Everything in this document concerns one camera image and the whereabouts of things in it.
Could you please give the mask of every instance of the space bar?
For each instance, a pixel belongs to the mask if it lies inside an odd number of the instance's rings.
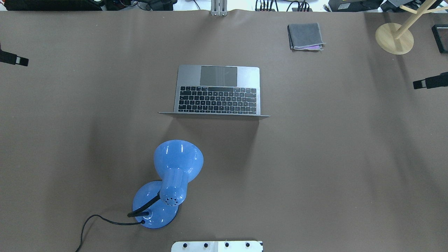
[[[233,87],[208,87],[208,91],[233,92]]]

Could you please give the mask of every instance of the laptop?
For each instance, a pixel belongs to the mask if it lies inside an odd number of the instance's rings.
[[[180,65],[174,111],[180,117],[255,119],[261,114],[260,69],[248,66]]]

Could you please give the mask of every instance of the table surface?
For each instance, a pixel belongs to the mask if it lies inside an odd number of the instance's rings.
[[[375,41],[406,13],[0,13],[0,250],[74,251],[91,214],[117,222],[159,179],[155,148],[196,144],[205,162],[159,230],[91,221],[81,251],[169,252],[175,241],[264,242],[267,252],[448,247],[447,71],[426,14],[411,52]],[[319,22],[321,52],[286,26]],[[173,119],[181,64],[261,69],[261,121]]]

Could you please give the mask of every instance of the folded cloth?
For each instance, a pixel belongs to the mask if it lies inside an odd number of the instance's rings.
[[[294,50],[322,51],[322,35],[318,23],[289,24],[289,47]]]

